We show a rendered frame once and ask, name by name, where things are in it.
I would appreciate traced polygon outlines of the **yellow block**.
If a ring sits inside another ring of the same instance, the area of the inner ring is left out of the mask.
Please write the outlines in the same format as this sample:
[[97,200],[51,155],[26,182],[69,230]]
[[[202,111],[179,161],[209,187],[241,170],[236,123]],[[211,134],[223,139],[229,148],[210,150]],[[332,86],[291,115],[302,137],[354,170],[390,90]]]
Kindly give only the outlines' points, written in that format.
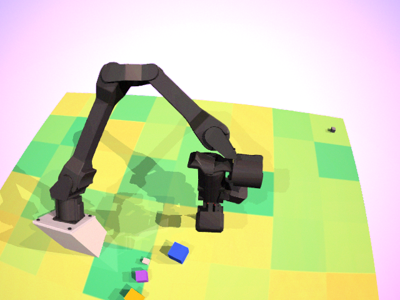
[[124,297],[125,300],[144,300],[144,298],[145,297],[142,296],[142,294],[139,294],[133,288],[131,288],[126,297]]

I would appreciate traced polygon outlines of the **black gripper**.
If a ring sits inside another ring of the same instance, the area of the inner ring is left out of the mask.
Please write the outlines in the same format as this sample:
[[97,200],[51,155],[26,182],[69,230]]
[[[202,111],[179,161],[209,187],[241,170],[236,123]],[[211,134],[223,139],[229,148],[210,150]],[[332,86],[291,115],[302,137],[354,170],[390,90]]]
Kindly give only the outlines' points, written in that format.
[[224,187],[225,181],[219,187],[209,188],[203,186],[198,180],[198,201],[203,201],[203,206],[197,205],[195,224],[197,232],[221,233],[223,231],[223,206],[218,203],[218,198],[221,192],[224,192]]

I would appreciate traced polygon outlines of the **blue block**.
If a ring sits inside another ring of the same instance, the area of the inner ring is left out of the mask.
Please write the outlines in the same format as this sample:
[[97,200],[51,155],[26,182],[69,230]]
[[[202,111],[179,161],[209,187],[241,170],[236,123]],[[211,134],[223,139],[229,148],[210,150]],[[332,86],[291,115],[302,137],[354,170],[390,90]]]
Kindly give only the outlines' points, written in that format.
[[180,264],[183,264],[188,254],[189,254],[188,247],[185,247],[182,244],[179,244],[178,242],[174,242],[174,244],[172,245],[171,249],[168,252],[169,258],[172,259],[173,261],[177,261]]

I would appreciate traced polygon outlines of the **purple block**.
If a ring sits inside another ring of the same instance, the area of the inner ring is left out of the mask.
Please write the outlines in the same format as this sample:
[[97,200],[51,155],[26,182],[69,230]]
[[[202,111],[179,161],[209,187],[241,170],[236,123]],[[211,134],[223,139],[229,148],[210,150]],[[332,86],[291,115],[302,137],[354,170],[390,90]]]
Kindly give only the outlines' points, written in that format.
[[145,270],[136,271],[136,281],[138,283],[148,283],[148,272]]

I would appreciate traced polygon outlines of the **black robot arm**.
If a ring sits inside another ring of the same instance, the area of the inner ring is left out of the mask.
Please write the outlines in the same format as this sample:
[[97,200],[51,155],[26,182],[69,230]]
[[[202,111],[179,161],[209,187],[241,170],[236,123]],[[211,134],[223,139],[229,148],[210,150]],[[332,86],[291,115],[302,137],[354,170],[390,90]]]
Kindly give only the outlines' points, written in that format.
[[[248,188],[261,188],[263,156],[236,153],[229,140],[229,128],[201,109],[159,66],[109,62],[99,72],[96,98],[75,152],[49,189],[56,200],[54,221],[77,224],[85,217],[81,194],[93,184],[97,172],[93,168],[93,156],[110,115],[129,88],[148,84],[186,119],[206,149],[224,156],[213,152],[191,152],[187,164],[188,168],[198,169],[199,182],[207,188],[219,187],[225,181],[218,203],[226,200],[241,204],[248,197]],[[226,172],[229,173],[227,177]]]

